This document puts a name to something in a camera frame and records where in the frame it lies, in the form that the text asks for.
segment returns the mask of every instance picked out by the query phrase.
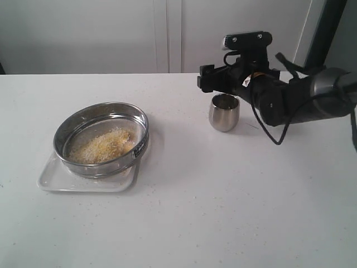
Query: white table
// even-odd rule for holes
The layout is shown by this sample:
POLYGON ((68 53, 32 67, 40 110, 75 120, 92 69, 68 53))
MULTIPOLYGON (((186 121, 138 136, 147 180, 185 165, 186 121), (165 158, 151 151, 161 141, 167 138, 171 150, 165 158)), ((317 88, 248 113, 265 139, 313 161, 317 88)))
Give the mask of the white table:
POLYGON ((242 102, 221 133, 196 76, 0 76, 0 267, 357 267, 349 118, 293 125, 276 146, 242 102), (149 116, 137 185, 37 188, 59 124, 108 101, 149 116))

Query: grated cheese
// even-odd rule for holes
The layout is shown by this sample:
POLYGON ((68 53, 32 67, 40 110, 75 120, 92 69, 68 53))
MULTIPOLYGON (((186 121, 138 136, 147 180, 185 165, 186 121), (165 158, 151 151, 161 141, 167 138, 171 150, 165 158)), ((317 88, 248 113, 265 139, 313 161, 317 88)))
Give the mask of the grated cheese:
POLYGON ((98 164, 126 154, 134 147, 127 130, 114 129, 88 143, 73 148, 69 158, 80 164, 98 164))

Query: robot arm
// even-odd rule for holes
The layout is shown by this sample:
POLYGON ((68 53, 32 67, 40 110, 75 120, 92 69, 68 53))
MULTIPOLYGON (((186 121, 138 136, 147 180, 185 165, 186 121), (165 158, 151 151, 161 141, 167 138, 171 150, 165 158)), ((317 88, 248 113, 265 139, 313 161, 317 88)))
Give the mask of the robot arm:
POLYGON ((339 68, 305 70, 279 53, 277 59, 293 75, 285 83, 279 79, 280 71, 269 68, 267 46, 271 42, 272 35, 263 31, 226 36, 223 49, 232 51, 224 57, 225 66, 201 66, 198 87, 203 92, 219 91, 243 98, 252 105, 255 115, 255 109, 260 111, 260 117, 270 126, 354 116, 357 74, 339 68), (235 64, 228 64, 226 58, 234 55, 239 56, 235 64), (296 71, 307 77, 300 79, 296 71))

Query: metal sieve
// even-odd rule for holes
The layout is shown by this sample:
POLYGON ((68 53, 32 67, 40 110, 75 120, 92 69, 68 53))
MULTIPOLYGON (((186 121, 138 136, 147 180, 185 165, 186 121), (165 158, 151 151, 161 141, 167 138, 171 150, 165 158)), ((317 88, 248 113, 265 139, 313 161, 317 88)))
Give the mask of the metal sieve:
POLYGON ((148 145, 148 129, 147 116, 138 107, 121 102, 100 103, 84 108, 66 119, 55 133, 54 149, 70 171, 86 178, 101 178, 131 167, 142 157, 148 145), (71 150, 116 128, 127 130, 134 143, 134 147, 125 155, 90 165, 69 159, 71 150))

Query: stainless steel cup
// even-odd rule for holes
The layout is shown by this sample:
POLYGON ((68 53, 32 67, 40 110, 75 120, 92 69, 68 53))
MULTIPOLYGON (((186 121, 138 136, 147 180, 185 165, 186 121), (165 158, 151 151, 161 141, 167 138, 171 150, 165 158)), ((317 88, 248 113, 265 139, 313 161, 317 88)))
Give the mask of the stainless steel cup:
POLYGON ((212 98, 209 121, 218 131, 232 130, 239 120, 239 99, 228 94, 218 94, 212 98))

